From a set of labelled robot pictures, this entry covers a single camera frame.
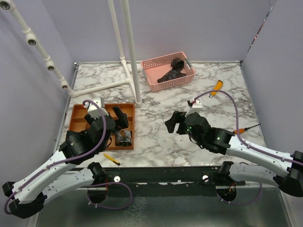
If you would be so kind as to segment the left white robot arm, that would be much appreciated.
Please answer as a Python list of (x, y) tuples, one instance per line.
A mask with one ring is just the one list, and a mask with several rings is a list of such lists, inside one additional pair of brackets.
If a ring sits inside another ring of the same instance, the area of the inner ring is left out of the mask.
[(8, 198), (4, 205), (6, 214), (28, 218), (68, 191), (105, 183), (105, 172), (96, 162), (74, 175), (65, 176), (77, 165), (105, 151), (112, 134), (120, 129), (117, 118), (110, 115), (93, 119), (87, 114), (85, 119), (89, 128), (80, 132), (67, 131), (65, 142), (33, 173), (18, 182), (3, 184), (3, 192)]

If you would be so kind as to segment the brown grey floral tie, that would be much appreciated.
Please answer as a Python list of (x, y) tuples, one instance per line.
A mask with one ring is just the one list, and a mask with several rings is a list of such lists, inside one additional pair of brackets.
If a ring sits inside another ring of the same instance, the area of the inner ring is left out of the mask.
[(115, 134), (115, 145), (119, 147), (128, 147), (132, 145), (132, 133), (128, 130), (118, 131)]

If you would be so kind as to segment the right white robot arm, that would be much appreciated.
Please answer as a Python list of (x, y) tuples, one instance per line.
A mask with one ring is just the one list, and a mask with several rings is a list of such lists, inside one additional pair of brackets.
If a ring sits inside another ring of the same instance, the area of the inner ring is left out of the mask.
[(238, 157), (246, 163), (225, 161), (214, 167), (119, 168), (111, 172), (109, 179), (125, 183), (134, 195), (139, 196), (203, 195), (232, 201), (238, 186), (256, 182), (302, 197), (302, 152), (289, 154), (250, 143), (230, 131), (210, 126), (206, 118), (194, 111), (175, 111), (165, 124), (168, 132), (186, 134), (200, 148)]

